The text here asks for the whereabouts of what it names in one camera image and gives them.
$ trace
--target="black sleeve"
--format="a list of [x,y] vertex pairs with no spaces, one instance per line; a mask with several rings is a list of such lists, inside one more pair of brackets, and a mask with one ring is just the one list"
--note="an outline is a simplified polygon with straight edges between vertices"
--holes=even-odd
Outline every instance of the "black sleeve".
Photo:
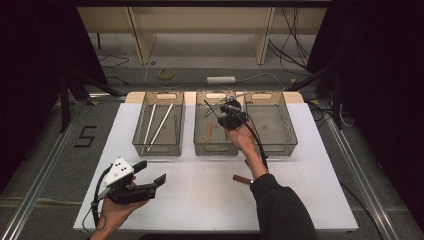
[[256,200],[262,240],[318,239],[308,211],[297,194],[271,174],[256,179],[250,190]]

